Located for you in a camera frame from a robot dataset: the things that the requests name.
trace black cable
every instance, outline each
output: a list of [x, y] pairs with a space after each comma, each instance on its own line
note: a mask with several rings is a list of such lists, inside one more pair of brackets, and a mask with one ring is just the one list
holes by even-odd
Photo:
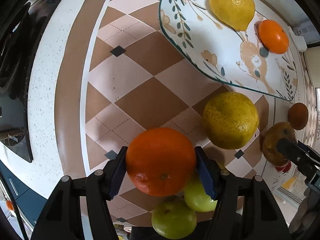
[[14, 199], [14, 197], [11, 193], [11, 190], [9, 189], [9, 186], [8, 186], [7, 182], [5, 181], [4, 176], [2, 175], [1, 171], [0, 171], [0, 181], [2, 182], [4, 189], [6, 190], [7, 194], [9, 195], [10, 201], [12, 202], [12, 206], [13, 206], [14, 212], [17, 216], [17, 220], [18, 220], [19, 227], [22, 232], [23, 238], [24, 238], [24, 240], [29, 240], [29, 238], [27, 236], [26, 229], [24, 228], [24, 225], [23, 225], [22, 218], [20, 216], [20, 212], [19, 212], [16, 200]]

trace red fruit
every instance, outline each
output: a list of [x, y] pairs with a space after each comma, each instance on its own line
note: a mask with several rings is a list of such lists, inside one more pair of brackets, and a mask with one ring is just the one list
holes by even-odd
[[287, 164], [287, 166], [284, 167], [284, 169], [282, 170], [282, 172], [289, 172], [289, 170], [291, 169], [291, 162], [289, 162]]
[[277, 170], [278, 172], [282, 172], [282, 171], [284, 170], [285, 166], [284, 166], [284, 167], [275, 166], [275, 168], [276, 168], [276, 170]]

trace yellow lemon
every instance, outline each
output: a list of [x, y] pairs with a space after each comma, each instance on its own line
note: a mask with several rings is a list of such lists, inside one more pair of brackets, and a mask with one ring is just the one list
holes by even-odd
[[202, 124], [212, 143], [222, 149], [246, 145], [259, 124], [258, 111], [241, 93], [225, 92], [211, 98], [204, 107]]
[[255, 13], [253, 0], [209, 0], [213, 13], [236, 31], [245, 31]]

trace plate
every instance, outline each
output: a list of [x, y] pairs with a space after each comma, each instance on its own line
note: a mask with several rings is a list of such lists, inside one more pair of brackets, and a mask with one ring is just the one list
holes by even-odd
[[256, 11], [247, 30], [237, 32], [215, 17], [209, 0], [159, 3], [162, 32], [200, 72], [224, 84], [292, 101], [298, 85], [292, 51], [289, 47], [279, 55], [263, 47], [257, 26], [266, 19]]

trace black diamond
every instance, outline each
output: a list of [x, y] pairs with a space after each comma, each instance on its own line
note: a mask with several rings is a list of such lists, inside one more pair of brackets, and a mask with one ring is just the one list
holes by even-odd
[[120, 221], [121, 223], [127, 222], [127, 219], [124, 218], [117, 218], [118, 221]]
[[105, 157], [107, 157], [109, 160], [114, 160], [117, 156], [118, 155], [113, 150], [105, 154]]
[[119, 57], [121, 54], [125, 53], [126, 50], [121, 46], [115, 47], [113, 50], [110, 51], [116, 57]]
[[237, 159], [240, 159], [240, 157], [241, 157], [242, 155], [244, 155], [244, 152], [241, 151], [241, 150], [239, 150], [239, 151], [237, 151], [237, 153], [235, 154], [235, 157], [236, 157]]

